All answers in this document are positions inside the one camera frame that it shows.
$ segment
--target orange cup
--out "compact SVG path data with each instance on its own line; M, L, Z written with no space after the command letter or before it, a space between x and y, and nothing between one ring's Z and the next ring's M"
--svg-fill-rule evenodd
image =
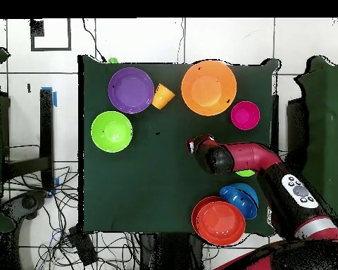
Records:
M173 99L174 96L175 94L171 90L159 83L158 87L156 87L154 98L151 104L161 110L167 103L169 103L169 101Z

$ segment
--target dark green table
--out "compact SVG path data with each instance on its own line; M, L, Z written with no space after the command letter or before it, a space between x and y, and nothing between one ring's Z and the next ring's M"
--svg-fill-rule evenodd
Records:
M185 141L212 134L223 143L253 141L270 145L273 116L272 75L278 60L263 65L231 65L237 79L237 95L223 113L204 117L192 112L180 91L190 64L106 64L79 56L84 71L84 230L193 233L191 213L202 198L218 195L228 184L244 182L259 196L258 216L246 222L247 233L268 236L267 204L256 177L237 174L211 176L187 152ZM94 118L115 110L108 98L108 82L122 68L139 68L154 86L164 84L175 97L162 110L152 105L127 115L133 126L130 145L119 153L99 150L90 135ZM253 101L261 110L261 121L250 131L240 131L230 120L239 101Z

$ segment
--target orange bowl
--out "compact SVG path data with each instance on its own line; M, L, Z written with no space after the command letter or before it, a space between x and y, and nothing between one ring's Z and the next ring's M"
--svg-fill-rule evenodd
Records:
M228 109L237 93L231 69L220 61L205 60L191 66L182 80L182 96L195 113L213 116Z

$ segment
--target green bowl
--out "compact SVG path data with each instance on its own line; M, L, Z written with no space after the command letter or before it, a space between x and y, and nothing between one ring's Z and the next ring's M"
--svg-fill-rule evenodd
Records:
M237 173L242 177L250 177L255 174L255 172L252 171L251 169L244 169L243 171L236 171L235 173Z
M92 139L105 152L119 152L132 140L132 124L120 112L103 112L92 123Z

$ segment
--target magenta bowl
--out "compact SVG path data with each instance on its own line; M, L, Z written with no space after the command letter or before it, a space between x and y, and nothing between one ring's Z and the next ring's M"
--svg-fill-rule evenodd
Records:
M261 118L261 112L255 103L241 101L237 103L230 113L233 124L242 130L253 129Z

